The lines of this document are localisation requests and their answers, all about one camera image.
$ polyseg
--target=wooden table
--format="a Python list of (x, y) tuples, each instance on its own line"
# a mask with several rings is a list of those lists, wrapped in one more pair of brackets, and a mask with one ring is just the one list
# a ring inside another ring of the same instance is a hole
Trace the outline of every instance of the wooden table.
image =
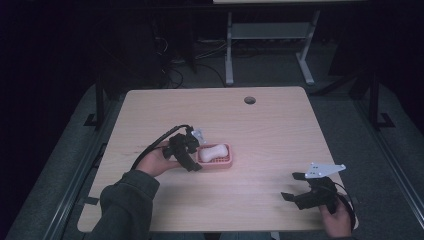
[[(246, 97), (256, 103), (246, 104)], [(311, 162), (334, 164), (305, 91), (300, 87), (141, 90), (127, 94), (89, 193), (99, 198), (135, 158), (176, 125), (201, 128), (208, 143), (228, 143), (233, 166), (157, 180), (151, 231), (293, 231), (322, 229), (317, 208), (299, 210), (280, 192), (309, 192), (292, 178)], [(341, 183), (338, 174), (331, 175)], [(85, 204), (78, 222), (89, 232), (100, 204)]]

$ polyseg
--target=hand-mounted device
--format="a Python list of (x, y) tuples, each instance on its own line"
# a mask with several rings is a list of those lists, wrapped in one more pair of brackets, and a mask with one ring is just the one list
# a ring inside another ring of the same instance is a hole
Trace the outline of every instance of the hand-mounted device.
[(151, 151), (156, 149), (157, 145), (164, 141), (171, 134), (178, 131), (180, 128), (186, 128), (186, 135), (178, 133), (175, 136), (169, 138), (169, 146), (164, 147), (162, 150), (163, 156), (165, 158), (169, 158), (172, 155), (175, 156), (177, 161), (183, 166), (187, 171), (199, 171), (202, 169), (197, 162), (195, 162), (189, 154), (195, 153), (197, 151), (197, 147), (200, 146), (199, 141), (204, 143), (202, 134), (200, 130), (194, 130), (193, 127), (189, 125), (181, 125), (175, 126), (160, 138), (158, 138), (154, 143), (148, 146), (138, 158), (135, 160), (131, 169), (135, 169), (138, 163)]
[(351, 219), (351, 229), (355, 227), (356, 218), (353, 207), (340, 194), (337, 193), (336, 185), (327, 175), (346, 169), (344, 165), (323, 165), (312, 163), (307, 173), (293, 173), (295, 180), (307, 181), (311, 187), (311, 191), (300, 195), (293, 195), (282, 192), (284, 200), (296, 203), (297, 207), (302, 209), (313, 208), (326, 205), (328, 211), (334, 214), (337, 210), (337, 198), (346, 206)]

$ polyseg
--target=hand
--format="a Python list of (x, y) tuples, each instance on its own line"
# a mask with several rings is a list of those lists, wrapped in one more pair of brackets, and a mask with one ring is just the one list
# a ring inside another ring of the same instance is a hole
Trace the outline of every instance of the hand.
[(327, 206), (319, 206), (327, 235), (331, 238), (352, 236), (350, 216), (346, 206), (337, 198), (337, 209), (331, 214)]
[(168, 161), (162, 154), (162, 147), (168, 146), (168, 142), (161, 142), (156, 149), (147, 154), (137, 165), (136, 170), (145, 172), (152, 177), (164, 173), (166, 170), (181, 167), (179, 162)]

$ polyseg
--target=pink container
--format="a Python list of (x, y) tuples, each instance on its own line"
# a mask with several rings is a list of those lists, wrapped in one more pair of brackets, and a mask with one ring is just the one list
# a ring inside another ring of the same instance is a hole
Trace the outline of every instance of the pink container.
[(205, 145), (201, 145), (200, 147), (197, 148), (197, 153), (196, 153), (197, 162), (205, 170), (208, 170), (208, 169), (226, 169), (226, 168), (230, 168), (233, 165), (233, 159), (231, 158), (231, 147), (228, 144), (224, 144), (227, 147), (227, 150), (228, 150), (228, 155), (226, 157), (214, 158), (210, 162), (202, 162), (202, 159), (200, 158), (199, 152), (204, 148), (211, 148), (211, 147), (215, 147), (216, 145), (219, 145), (219, 144), (205, 144)]

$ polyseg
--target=person's right hand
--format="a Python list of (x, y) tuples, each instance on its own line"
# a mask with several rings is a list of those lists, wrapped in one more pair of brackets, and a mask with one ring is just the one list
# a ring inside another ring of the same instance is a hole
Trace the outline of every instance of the person's right hand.
[(334, 214), (331, 214), (325, 205), (319, 206), (318, 208), (321, 212), (325, 231), (329, 237), (339, 238), (352, 236), (349, 212), (339, 198), (337, 198), (337, 209)]

